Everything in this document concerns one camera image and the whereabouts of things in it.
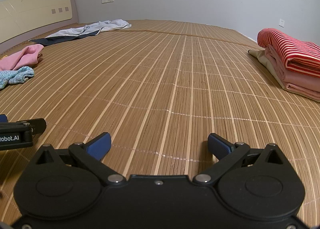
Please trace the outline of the light blue knit garment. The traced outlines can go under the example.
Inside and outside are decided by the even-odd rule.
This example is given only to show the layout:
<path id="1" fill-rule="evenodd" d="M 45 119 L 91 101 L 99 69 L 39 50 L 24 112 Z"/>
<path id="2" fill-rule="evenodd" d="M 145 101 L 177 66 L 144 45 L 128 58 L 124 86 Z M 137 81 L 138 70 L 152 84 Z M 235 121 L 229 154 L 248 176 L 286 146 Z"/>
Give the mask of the light blue knit garment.
<path id="1" fill-rule="evenodd" d="M 0 89 L 8 85 L 23 84 L 33 77 L 34 70 L 29 66 L 23 66 L 18 70 L 3 70 L 1 71 Z"/>

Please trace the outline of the pink sweater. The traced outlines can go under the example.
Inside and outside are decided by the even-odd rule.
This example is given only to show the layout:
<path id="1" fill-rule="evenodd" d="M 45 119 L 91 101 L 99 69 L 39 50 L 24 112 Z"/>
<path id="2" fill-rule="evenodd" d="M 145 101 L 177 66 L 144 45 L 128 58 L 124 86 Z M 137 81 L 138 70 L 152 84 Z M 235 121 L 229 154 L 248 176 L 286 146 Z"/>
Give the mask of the pink sweater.
<path id="1" fill-rule="evenodd" d="M 18 70 L 23 66 L 36 65 L 43 48 L 41 44 L 29 45 L 10 56 L 3 57 L 0 64 L 1 71 Z"/>

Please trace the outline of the bamboo bed mat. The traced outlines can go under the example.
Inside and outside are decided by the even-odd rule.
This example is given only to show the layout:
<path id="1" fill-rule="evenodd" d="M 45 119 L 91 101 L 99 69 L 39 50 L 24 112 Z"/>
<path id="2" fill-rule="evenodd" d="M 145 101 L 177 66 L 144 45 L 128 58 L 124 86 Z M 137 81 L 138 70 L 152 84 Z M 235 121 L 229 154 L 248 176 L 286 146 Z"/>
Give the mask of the bamboo bed mat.
<path id="1" fill-rule="evenodd" d="M 306 189 L 300 218 L 319 224 L 319 104 L 283 90 L 248 54 L 255 42 L 221 27 L 133 20 L 131 28 L 45 47 L 33 78 L 1 91 L 9 121 L 44 118 L 31 148 L 1 152 L 1 221 L 19 216 L 13 187 L 37 148 L 106 131 L 104 163 L 131 174 L 194 176 L 214 159 L 214 132 L 253 148 L 276 143 Z"/>

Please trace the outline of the beige folded garment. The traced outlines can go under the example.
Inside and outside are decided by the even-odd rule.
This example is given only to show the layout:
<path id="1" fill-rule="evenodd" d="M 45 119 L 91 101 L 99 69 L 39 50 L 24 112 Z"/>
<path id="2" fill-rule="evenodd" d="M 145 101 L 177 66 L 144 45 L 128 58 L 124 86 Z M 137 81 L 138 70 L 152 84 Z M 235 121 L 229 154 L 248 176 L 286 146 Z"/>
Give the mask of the beige folded garment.
<path id="1" fill-rule="evenodd" d="M 279 85 L 285 90 L 286 83 L 280 78 L 279 71 L 276 69 L 276 64 L 269 60 L 266 57 L 266 53 L 264 50 L 248 50 L 248 54 L 255 57 L 269 72 L 270 74 L 276 79 Z"/>

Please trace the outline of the pink folded garment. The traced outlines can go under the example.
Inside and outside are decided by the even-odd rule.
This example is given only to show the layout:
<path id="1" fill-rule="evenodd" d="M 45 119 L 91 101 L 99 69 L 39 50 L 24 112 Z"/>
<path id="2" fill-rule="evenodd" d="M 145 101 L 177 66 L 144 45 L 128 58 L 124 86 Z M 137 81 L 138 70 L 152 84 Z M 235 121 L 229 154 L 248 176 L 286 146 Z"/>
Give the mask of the pink folded garment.
<path id="1" fill-rule="evenodd" d="M 275 73 L 284 87 L 319 101 L 319 77 L 293 72 L 285 68 L 275 48 L 268 45 L 265 57 L 270 61 Z"/>

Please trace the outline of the cream bed headboard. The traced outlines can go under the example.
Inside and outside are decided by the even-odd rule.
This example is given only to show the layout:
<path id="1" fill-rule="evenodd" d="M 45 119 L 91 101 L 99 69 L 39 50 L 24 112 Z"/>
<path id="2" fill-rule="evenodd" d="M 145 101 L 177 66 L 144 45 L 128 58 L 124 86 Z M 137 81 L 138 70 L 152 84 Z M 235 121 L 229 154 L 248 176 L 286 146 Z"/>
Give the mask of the cream bed headboard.
<path id="1" fill-rule="evenodd" d="M 1 2 L 1 53 L 38 35 L 78 22 L 74 0 Z"/>

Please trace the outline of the white grey navy garment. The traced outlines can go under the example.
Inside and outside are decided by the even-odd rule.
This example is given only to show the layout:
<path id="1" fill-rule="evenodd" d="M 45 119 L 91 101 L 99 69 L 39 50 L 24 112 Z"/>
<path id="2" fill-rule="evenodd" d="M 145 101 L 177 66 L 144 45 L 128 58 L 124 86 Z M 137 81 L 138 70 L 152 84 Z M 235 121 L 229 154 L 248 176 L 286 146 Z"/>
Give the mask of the white grey navy garment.
<path id="1" fill-rule="evenodd" d="M 49 46 L 62 42 L 83 39 L 86 37 L 96 36 L 101 32 L 123 30 L 131 27 L 131 24 L 122 19 L 113 21 L 99 21 L 89 25 L 77 28 L 63 29 L 54 34 L 48 35 L 45 38 L 31 39 L 30 42 L 41 44 L 42 46 Z"/>

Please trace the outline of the red striped folded garment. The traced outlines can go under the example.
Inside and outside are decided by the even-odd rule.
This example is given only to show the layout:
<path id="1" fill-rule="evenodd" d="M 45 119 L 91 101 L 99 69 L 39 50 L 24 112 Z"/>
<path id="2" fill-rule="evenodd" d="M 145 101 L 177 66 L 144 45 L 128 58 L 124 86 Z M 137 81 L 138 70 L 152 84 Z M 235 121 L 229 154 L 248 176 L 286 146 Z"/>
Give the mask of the red striped folded garment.
<path id="1" fill-rule="evenodd" d="M 295 39 L 277 29 L 265 28 L 258 32 L 260 47 L 273 46 L 287 70 L 319 77 L 319 46 Z"/>

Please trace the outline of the white wall socket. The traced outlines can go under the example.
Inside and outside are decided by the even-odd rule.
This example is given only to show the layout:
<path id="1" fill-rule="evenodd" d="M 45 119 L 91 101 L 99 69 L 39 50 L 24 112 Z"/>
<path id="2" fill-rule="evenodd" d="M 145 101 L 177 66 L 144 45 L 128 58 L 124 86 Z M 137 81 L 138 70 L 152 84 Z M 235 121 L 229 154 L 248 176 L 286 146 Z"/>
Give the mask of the white wall socket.
<path id="1" fill-rule="evenodd" d="M 282 19 L 280 19 L 280 20 L 279 20 L 279 26 L 280 26 L 280 27 L 284 27 L 284 25 L 285 25 L 285 21 L 282 20 Z"/>

